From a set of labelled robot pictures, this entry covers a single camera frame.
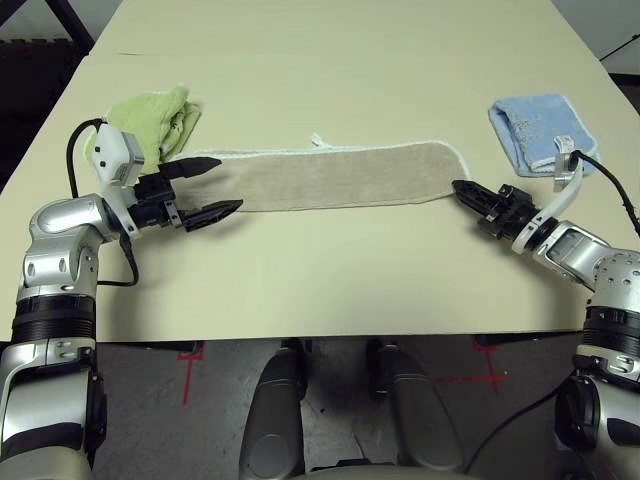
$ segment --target green towel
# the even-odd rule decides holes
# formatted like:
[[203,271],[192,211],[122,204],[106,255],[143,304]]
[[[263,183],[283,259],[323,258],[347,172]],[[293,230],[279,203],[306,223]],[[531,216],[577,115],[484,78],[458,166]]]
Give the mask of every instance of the green towel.
[[[178,85],[169,92],[143,93],[115,104],[107,122],[133,133],[144,154],[142,175],[158,171],[158,163],[182,150],[193,130],[200,109],[187,102],[189,90]],[[91,158],[95,134],[87,142],[85,156]]]

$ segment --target beige towel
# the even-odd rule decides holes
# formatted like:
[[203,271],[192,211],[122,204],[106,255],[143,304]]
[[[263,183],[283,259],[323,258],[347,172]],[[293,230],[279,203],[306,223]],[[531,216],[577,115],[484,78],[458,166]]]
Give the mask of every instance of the beige towel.
[[440,141],[382,147],[320,146],[306,150],[207,151],[222,165],[174,187],[187,208],[242,199],[246,212],[423,203],[453,193],[469,179],[462,156]]

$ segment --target table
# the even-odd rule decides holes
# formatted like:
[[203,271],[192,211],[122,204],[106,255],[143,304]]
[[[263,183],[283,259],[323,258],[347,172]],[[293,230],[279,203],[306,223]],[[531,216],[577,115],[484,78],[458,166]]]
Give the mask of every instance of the table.
[[[313,132],[343,145],[442,139],[462,152],[476,181],[514,184],[539,205],[553,197],[551,180],[514,174],[487,109],[502,96],[565,93],[638,204],[640,118],[597,60],[549,2],[475,3],[244,0],[180,9],[165,1],[134,28],[149,2],[125,1],[0,196],[11,232],[0,249],[0,339],[10,337],[28,219],[69,195],[71,131],[117,100],[178,82],[203,109],[185,152],[304,147]],[[249,16],[248,6],[260,15]],[[533,39],[534,30],[544,34]],[[92,171],[79,158],[76,165],[81,194],[93,191]],[[606,179],[592,176],[563,217],[637,249],[619,205]],[[134,245],[140,284],[99,289],[98,339],[580,328],[588,292],[486,239],[475,222],[448,197],[238,213],[189,234],[149,229]],[[100,262],[101,278],[129,275],[117,245],[103,247]]]

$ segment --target blue towel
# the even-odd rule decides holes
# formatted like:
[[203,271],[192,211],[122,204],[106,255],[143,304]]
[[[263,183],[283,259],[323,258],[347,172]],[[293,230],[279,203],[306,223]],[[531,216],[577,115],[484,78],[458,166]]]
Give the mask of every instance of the blue towel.
[[[571,137],[576,149],[600,161],[598,142],[563,95],[501,98],[489,109],[489,119],[521,177],[553,176],[559,135]],[[585,174],[594,170],[584,167]]]

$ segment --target wire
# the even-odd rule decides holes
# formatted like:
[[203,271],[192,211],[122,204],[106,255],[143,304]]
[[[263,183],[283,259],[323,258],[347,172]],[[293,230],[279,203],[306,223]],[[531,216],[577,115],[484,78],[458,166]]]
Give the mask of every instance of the wire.
[[353,426],[351,427],[351,436],[353,437],[353,441],[356,442],[356,448],[358,449],[358,453],[360,454],[360,458],[367,458],[364,454],[364,449],[362,448],[362,444],[360,443],[360,439],[356,435],[356,432],[353,431]]
[[555,397],[557,395],[558,390],[560,390],[561,386],[562,386],[562,383],[560,385],[558,385],[556,388],[554,388],[551,392],[547,393],[541,399],[536,400],[535,402],[533,402],[533,403],[527,405],[526,407],[518,410],[516,413],[514,413],[509,418],[504,420],[500,425],[498,425],[487,436],[487,438],[484,439],[484,441],[480,444],[480,446],[473,453],[473,455],[471,456],[471,459],[469,460],[469,463],[467,463],[467,466],[464,468],[463,473],[464,474],[468,474],[471,471],[471,468],[473,467],[473,464],[476,462],[476,460],[478,459],[478,457],[482,453],[482,450],[484,450],[484,447],[486,447],[489,444],[489,442],[491,442],[491,440],[493,440],[495,438],[495,436],[498,435],[498,433],[500,433],[502,430],[507,428],[509,425],[511,425],[511,423],[516,421],[518,418],[522,417],[523,415],[526,415],[527,413],[531,412],[532,410],[535,410],[540,405],[543,405],[543,404],[547,403],[549,400],[551,400],[553,397]]
[[[100,128],[100,125],[102,125],[103,123],[106,122],[101,118],[92,118],[91,120],[85,120],[76,127],[76,129],[69,137],[69,142],[67,143],[66,159],[67,174],[69,175],[69,187],[71,188],[72,198],[78,198],[78,184],[76,182],[76,172],[73,168],[73,149],[76,146],[78,137],[86,128],[94,127],[96,130],[98,130]],[[131,268],[133,279],[129,282],[118,282],[115,280],[98,280],[98,285],[107,285],[111,287],[132,287],[133,285],[138,283],[138,280],[140,279],[138,264],[136,263],[136,259],[133,256],[133,246],[131,245],[131,239],[124,230],[120,232],[119,243],[125,258],[127,259],[127,262],[129,262],[129,267]]]
[[580,472],[579,473],[581,476],[579,478],[584,479],[584,480],[596,480],[595,476],[593,475],[593,473],[591,473],[589,471],[589,467],[587,465],[587,462],[585,461],[584,457],[582,456],[582,454],[575,448],[571,447],[571,451],[576,455],[576,457],[578,458],[578,460],[580,461]]
[[604,57],[599,58],[598,60],[601,62],[602,60],[604,60],[605,58],[609,58],[611,55],[613,55],[614,53],[616,53],[618,50],[622,50],[624,47],[626,47],[627,45],[629,45],[631,42],[635,42],[637,39],[640,38],[640,33],[636,33],[635,35],[631,36],[631,40],[628,40],[626,42],[624,42],[622,45],[620,45],[618,48],[615,48],[613,50],[611,50],[609,53],[607,53]]
[[69,187],[71,187],[71,197],[78,198],[78,184],[76,183],[76,172],[73,169],[73,149],[76,145],[76,141],[80,134],[87,127],[94,127],[96,130],[100,128],[104,121],[101,118],[93,118],[91,120],[85,120],[76,127],[67,143],[67,174],[69,175]]
[[627,215],[629,215],[629,219],[633,224],[633,228],[638,234],[638,236],[640,237],[640,221],[638,221],[638,218],[636,217],[635,208],[633,207],[633,204],[631,203],[631,200],[629,199],[627,192],[624,191],[622,184],[618,181],[615,175],[611,173],[609,170],[607,170],[607,168],[604,165],[602,165],[600,162],[598,162],[597,160],[594,160],[588,155],[585,155],[580,150],[574,150],[573,152],[571,152],[570,159],[574,161],[576,157],[579,157],[585,162],[593,165],[597,170],[602,172],[602,174],[605,177],[607,177],[611,181],[611,183],[613,183],[613,185],[616,187],[616,190],[618,190],[620,197],[622,198],[622,205],[627,211]]
[[138,283],[138,280],[140,279],[140,272],[138,271],[138,264],[136,263],[136,259],[133,256],[133,246],[131,245],[131,239],[126,232],[120,232],[119,243],[124,256],[129,262],[129,267],[131,268],[133,279],[129,282],[117,282],[115,280],[98,280],[98,285],[108,285],[111,287],[132,287],[136,283]]

